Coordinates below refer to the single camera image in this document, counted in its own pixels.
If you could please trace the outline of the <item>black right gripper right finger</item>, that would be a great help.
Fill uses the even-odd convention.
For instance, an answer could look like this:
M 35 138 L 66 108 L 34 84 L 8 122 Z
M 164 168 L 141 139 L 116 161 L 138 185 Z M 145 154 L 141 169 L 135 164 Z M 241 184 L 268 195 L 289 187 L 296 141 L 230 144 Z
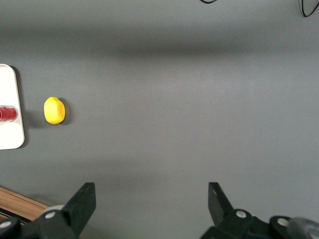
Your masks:
M 269 225 L 249 212 L 232 207 L 217 182 L 208 185 L 208 210 L 213 220 L 203 239 L 269 239 Z

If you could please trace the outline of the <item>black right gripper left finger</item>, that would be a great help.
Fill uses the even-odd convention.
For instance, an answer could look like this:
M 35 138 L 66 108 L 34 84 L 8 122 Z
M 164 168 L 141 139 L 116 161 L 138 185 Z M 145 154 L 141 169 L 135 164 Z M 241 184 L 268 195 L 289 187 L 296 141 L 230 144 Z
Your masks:
M 93 182 L 85 183 L 64 205 L 46 209 L 24 226 L 26 239 L 78 239 L 96 209 Z

